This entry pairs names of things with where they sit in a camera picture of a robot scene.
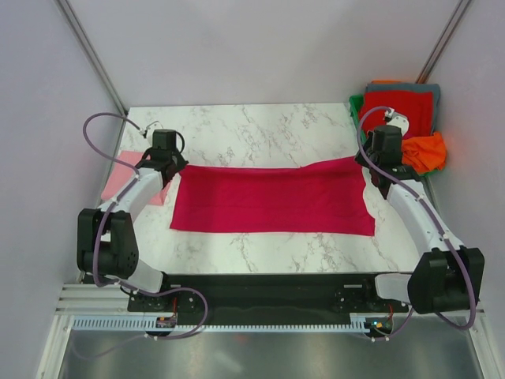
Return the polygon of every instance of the metal floor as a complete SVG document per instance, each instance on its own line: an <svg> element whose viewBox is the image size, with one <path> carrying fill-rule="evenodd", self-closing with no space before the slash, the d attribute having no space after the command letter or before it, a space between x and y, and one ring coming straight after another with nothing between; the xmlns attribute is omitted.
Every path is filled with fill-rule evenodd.
<svg viewBox="0 0 505 379"><path fill-rule="evenodd" d="M132 335L73 331L71 343L93 355ZM91 362L67 350L61 379L483 377L468 332L434 317L413 318L387 343L342 333L206 332L186 340L136 340Z"/></svg>

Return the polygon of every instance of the red cloth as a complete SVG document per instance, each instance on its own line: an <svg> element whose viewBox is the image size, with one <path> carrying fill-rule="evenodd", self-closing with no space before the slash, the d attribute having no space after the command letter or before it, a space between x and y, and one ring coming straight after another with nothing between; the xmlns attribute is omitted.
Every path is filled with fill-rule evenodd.
<svg viewBox="0 0 505 379"><path fill-rule="evenodd" d="M378 91L366 92L365 103L360 109L361 119L366 112L374 107L384 105L395 109L409 120L409 131L403 139L411 137L428 137L432 133L433 94L431 92L411 91ZM384 111L376 111L369 115L363 124L363 130L368 133L376 126L385 125Z"/></svg>
<svg viewBox="0 0 505 379"><path fill-rule="evenodd" d="M187 166L170 227L209 233L374 235L353 157L300 168Z"/></svg>

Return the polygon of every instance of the metal pole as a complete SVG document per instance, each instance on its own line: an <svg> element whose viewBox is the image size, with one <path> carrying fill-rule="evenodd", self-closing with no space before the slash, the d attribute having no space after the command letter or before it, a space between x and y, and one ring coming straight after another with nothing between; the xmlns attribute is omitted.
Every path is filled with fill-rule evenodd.
<svg viewBox="0 0 505 379"><path fill-rule="evenodd" d="M432 53L429 55L425 66L421 70L416 83L424 84L428 81L433 69L435 68L436 63L439 61L440 56L449 44L449 41L454 35L456 28L461 23L463 16L465 15L472 2L473 0L459 0L456 8L454 9L454 12L451 14L451 18L449 18L449 21L445 25L442 34L436 42L436 45L433 47Z"/></svg>
<svg viewBox="0 0 505 379"><path fill-rule="evenodd" d="M107 90L109 96L111 97L112 101L114 102L116 108L118 109L119 113L122 115L127 115L128 110L125 106L125 104L122 102L121 98L119 97L118 92L116 91L116 88L112 84L112 81L109 78L109 75L107 74L105 68L103 67L103 64L101 63L98 55L96 54L95 49L93 48L88 36L86 35L82 25L79 22L79 19L77 18L77 15L72 9L72 6L69 4L68 0L54 0L56 3L57 7L61 10L62 15L66 18L69 26L71 27L73 34L76 36L77 41L81 45L81 47L84 50L84 53L88 56L89 62L92 64L93 69L99 76L100 80L102 81L105 89Z"/></svg>

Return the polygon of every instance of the marble tabletop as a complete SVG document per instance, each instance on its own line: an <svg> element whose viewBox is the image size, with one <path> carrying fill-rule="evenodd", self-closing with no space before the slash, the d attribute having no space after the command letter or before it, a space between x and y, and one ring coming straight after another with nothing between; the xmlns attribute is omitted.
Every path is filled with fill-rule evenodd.
<svg viewBox="0 0 505 379"><path fill-rule="evenodd" d="M139 126L175 129L191 163L219 167L300 167L353 156L354 124L344 103L134 107ZM126 126L119 151L144 151L146 141ZM180 178L164 206L148 205L135 222L142 259L168 273L288 273L411 271L419 254L396 211L364 169L363 193L376 235L326 233L208 234L170 229Z"/></svg>

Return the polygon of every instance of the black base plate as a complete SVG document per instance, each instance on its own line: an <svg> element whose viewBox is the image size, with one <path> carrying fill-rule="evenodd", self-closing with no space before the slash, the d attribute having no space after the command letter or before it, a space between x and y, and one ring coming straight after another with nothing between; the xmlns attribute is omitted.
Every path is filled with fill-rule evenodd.
<svg viewBox="0 0 505 379"><path fill-rule="evenodd" d="M408 308L378 298L378 274L172 275L163 288L191 287L208 301L206 325L346 325L349 313L396 313ZM173 311L177 297L179 325L196 325L204 304L191 292L161 298L132 295L129 312Z"/></svg>

